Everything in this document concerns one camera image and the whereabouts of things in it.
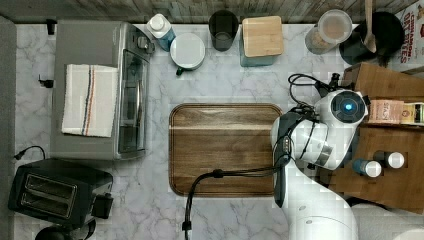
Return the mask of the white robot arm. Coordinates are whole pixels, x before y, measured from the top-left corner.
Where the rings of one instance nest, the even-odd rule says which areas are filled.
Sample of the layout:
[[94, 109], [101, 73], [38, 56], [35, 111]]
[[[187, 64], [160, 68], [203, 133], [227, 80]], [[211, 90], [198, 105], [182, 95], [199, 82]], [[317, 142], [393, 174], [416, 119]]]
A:
[[367, 115], [361, 93], [336, 90], [317, 101], [311, 117], [290, 111], [274, 121], [270, 132], [277, 168], [274, 200], [287, 219], [290, 240], [358, 240], [347, 202], [306, 176], [296, 163], [327, 170], [340, 167]]

